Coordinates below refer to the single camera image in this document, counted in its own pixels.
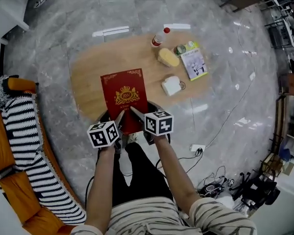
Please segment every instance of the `white cube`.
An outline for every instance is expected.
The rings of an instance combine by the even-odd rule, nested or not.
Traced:
[[[145,131],[155,136],[162,136],[173,132],[174,116],[168,112],[154,112],[145,114]]]
[[[119,132],[114,121],[91,125],[87,134],[93,148],[108,147],[119,138]]]

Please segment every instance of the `book cover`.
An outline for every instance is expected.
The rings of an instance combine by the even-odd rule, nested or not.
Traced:
[[[130,106],[135,107],[141,113],[148,113],[142,69],[101,76],[101,83],[111,120],[115,120],[124,110],[121,128],[123,134],[129,135],[141,131],[142,124],[131,112]]]
[[[191,81],[208,73],[205,60],[199,48],[192,49],[181,55],[186,72]]]

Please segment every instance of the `red menu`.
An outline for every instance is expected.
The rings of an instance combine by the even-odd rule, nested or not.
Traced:
[[[101,77],[104,99],[111,120],[115,120],[122,110],[124,135],[142,130],[142,124],[137,120],[130,106],[141,113],[148,113],[148,104],[142,69],[126,70]]]

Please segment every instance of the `marble floor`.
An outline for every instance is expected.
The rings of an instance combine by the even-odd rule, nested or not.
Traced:
[[[5,50],[5,74],[39,82],[39,107],[59,164],[78,197],[97,160],[86,130],[92,123],[80,114],[71,89],[72,62],[92,45],[131,35],[156,32],[163,24],[190,24],[206,50],[211,88],[201,97],[167,108],[175,115],[172,145],[178,157],[192,157],[191,144],[204,144],[203,158],[189,172],[194,185],[224,165],[226,176],[259,166],[270,146],[278,97],[278,62],[258,7],[238,13],[219,8],[224,0],[48,0],[32,9],[25,22],[30,30],[13,29]],[[93,32],[118,26],[130,30],[93,37]],[[158,160],[154,146],[139,136],[147,156]],[[120,159],[124,174],[131,172],[126,152]],[[196,163],[181,160],[188,170]],[[224,173],[223,168],[218,176]]]

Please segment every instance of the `red bottle cap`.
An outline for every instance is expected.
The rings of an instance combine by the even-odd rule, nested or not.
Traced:
[[[165,33],[169,33],[169,32],[170,32],[170,28],[166,27],[163,31],[164,31]]]

